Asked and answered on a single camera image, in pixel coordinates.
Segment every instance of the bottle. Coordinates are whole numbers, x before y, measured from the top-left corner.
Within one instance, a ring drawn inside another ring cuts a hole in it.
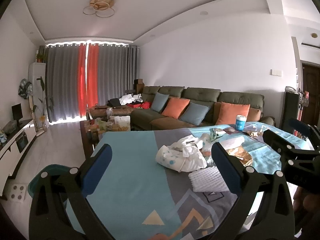
[[[7,137],[6,137],[5,133],[4,133],[4,131],[1,129],[1,127],[0,127],[0,142],[1,143],[6,143],[7,142]]]

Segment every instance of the sofa armrest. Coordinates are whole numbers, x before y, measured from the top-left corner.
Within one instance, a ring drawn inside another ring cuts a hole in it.
[[[276,126],[276,121],[272,116],[264,116],[259,120],[259,122],[263,122],[271,126]]]

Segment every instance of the speaker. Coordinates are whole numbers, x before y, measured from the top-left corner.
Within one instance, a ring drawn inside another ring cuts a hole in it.
[[[142,78],[135,79],[134,84],[143,84]]]
[[[291,134],[294,133],[294,129],[289,125],[288,121],[290,118],[297,119],[299,112],[299,100],[300,94],[284,92],[282,116],[279,129]]]

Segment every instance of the white cloth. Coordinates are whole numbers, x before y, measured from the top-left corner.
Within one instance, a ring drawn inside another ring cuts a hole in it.
[[[244,137],[243,136],[238,136],[235,138],[231,138],[225,141],[221,141],[219,142],[221,144],[221,146],[225,149],[234,149],[237,148],[239,146],[241,146],[242,143],[244,143]]]
[[[119,99],[119,102],[122,106],[126,105],[126,104],[130,104],[134,101],[134,97],[129,94],[129,95],[124,95]]]
[[[138,101],[138,102],[142,102],[142,101],[143,101],[143,100],[142,100],[142,97],[141,97],[141,94],[134,95],[133,98],[134,98],[134,101],[135,101],[135,102],[136,102],[136,101]]]
[[[189,135],[168,147],[163,145],[156,154],[156,162],[178,172],[205,168],[207,163],[199,151],[201,148],[202,141]]]
[[[223,192],[228,191],[217,167],[208,167],[189,174],[194,192]]]

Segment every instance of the monitor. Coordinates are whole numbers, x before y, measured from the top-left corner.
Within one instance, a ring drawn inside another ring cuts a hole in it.
[[[19,120],[23,117],[21,104],[17,104],[15,106],[12,106],[12,115],[13,115],[13,119],[17,121],[18,126],[19,126]]]

